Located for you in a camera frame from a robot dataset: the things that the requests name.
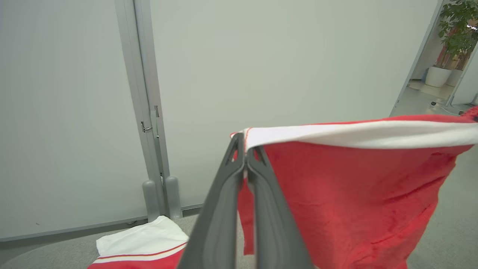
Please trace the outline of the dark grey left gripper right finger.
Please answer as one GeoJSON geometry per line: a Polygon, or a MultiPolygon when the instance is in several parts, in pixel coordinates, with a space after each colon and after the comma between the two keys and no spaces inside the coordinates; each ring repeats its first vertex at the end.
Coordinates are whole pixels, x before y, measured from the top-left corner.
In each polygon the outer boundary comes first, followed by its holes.
{"type": "Polygon", "coordinates": [[[254,196],[256,268],[312,268],[312,259],[262,146],[247,151],[246,167],[254,196]]]}

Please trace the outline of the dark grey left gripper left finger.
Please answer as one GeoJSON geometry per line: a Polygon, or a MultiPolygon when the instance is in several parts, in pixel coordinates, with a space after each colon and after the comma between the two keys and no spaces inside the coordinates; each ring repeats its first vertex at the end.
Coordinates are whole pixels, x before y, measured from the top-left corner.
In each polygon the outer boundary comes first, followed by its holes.
{"type": "Polygon", "coordinates": [[[179,269],[236,267],[238,193],[243,183],[244,134],[232,137],[196,219],[179,269]]]}

